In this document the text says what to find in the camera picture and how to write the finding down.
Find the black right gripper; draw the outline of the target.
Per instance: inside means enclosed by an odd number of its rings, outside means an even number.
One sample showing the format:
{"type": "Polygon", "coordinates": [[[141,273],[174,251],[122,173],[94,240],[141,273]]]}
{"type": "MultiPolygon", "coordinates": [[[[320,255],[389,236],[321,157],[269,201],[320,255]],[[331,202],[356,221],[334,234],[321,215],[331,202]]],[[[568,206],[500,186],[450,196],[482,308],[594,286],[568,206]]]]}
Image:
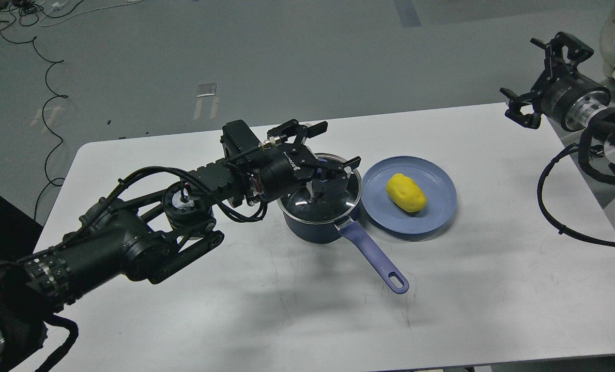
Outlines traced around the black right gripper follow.
{"type": "Polygon", "coordinates": [[[539,129],[542,114],[556,121],[563,130],[582,130],[591,118],[606,109],[611,101],[610,91],[578,71],[580,63],[595,53],[591,47],[574,35],[558,32],[543,42],[531,38],[530,43],[544,50],[544,70],[538,83],[553,83],[545,89],[533,89],[517,95],[501,87],[500,93],[508,98],[506,118],[527,129],[539,129]],[[532,113],[523,113],[530,106],[532,113]]]}

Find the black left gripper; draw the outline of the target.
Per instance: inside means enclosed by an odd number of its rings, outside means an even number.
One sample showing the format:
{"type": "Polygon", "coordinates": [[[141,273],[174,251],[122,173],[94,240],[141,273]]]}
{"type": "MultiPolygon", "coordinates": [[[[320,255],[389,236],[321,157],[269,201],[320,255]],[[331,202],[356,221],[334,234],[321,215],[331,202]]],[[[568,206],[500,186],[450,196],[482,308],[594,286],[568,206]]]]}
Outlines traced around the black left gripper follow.
{"type": "Polygon", "coordinates": [[[267,131],[265,150],[258,151],[258,180],[265,202],[286,197],[306,184],[312,199],[334,199],[347,192],[357,193],[360,157],[350,160],[316,157],[304,146],[306,139],[325,133],[327,127],[327,121],[303,125],[291,119],[267,131]]]}

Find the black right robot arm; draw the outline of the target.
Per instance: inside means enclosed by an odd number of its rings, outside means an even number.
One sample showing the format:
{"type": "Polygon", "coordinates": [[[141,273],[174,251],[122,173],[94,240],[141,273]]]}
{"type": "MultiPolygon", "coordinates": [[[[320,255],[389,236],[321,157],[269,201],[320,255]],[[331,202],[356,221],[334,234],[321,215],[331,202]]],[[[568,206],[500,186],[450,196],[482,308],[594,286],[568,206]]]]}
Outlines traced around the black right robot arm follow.
{"type": "Polygon", "coordinates": [[[593,50],[574,35],[558,32],[548,42],[530,42],[544,51],[544,70],[529,92],[518,95],[507,88],[506,118],[527,129],[538,129],[542,116],[556,121],[563,130],[580,134],[577,143],[566,146],[546,165],[537,180],[537,205],[558,233],[576,240],[615,248],[615,242],[593,238],[558,221],[543,201],[545,181],[561,159],[576,155],[580,170],[591,179],[615,186],[615,106],[607,87],[578,70],[593,50]]]}

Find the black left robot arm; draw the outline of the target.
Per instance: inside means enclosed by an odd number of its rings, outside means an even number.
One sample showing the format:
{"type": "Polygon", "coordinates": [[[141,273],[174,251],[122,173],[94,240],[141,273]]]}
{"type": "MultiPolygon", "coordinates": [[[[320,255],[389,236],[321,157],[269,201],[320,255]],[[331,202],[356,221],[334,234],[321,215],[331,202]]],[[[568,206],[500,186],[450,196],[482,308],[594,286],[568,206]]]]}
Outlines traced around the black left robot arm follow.
{"type": "Polygon", "coordinates": [[[218,247],[224,235],[214,228],[213,207],[234,222],[261,221],[269,203],[300,189],[317,197],[342,193],[360,165],[359,157],[327,160],[305,145],[326,132],[326,121],[289,120],[265,141],[242,120],[222,130],[223,158],[192,171],[135,170],[57,245],[29,255],[0,245],[0,371],[41,349],[48,326],[69,332],[38,367],[51,370],[79,334],[59,312],[117,275],[158,284],[218,247]]]}

